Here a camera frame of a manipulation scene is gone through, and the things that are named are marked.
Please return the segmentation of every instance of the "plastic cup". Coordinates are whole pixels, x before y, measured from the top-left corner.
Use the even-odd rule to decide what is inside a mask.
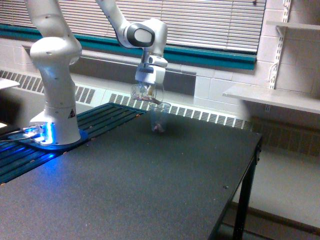
[[[155,133],[166,131],[170,103],[162,102],[161,104],[150,103],[151,129]]]

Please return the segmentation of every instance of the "window blinds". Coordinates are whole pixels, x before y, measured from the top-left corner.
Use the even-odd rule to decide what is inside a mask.
[[[256,52],[266,0],[117,0],[131,22],[157,18],[169,45]],[[74,33],[115,37],[95,0],[59,0]],[[0,24],[33,27],[23,0],[0,0]]]

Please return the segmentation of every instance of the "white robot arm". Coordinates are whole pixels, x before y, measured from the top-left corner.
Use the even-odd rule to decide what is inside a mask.
[[[143,22],[128,22],[115,0],[96,0],[112,24],[120,44],[126,48],[142,48],[141,63],[135,80],[140,82],[131,92],[133,98],[154,102],[156,85],[163,84],[168,62],[163,58],[167,42],[167,25],[155,18]]]
[[[45,98],[44,111],[30,121],[42,127],[41,137],[34,140],[44,146],[74,143],[81,136],[69,65],[79,59],[82,47],[66,23],[58,0],[25,0],[25,4],[32,23],[43,36],[30,50],[42,76]]]

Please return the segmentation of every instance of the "table leg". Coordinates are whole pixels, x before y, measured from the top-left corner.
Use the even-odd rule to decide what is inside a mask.
[[[251,193],[251,188],[254,181],[254,175],[256,170],[256,164],[257,164],[257,155],[255,156],[255,159],[252,161],[248,171],[246,172],[242,180],[239,204],[236,212],[236,219],[235,219],[235,225],[233,230],[233,240],[241,240],[244,233],[247,210],[248,210],[249,200],[250,200],[250,193]]]

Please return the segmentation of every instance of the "tabletop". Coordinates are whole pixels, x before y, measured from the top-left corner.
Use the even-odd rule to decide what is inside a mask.
[[[208,239],[260,134],[169,115],[127,122],[0,187],[2,240]]]

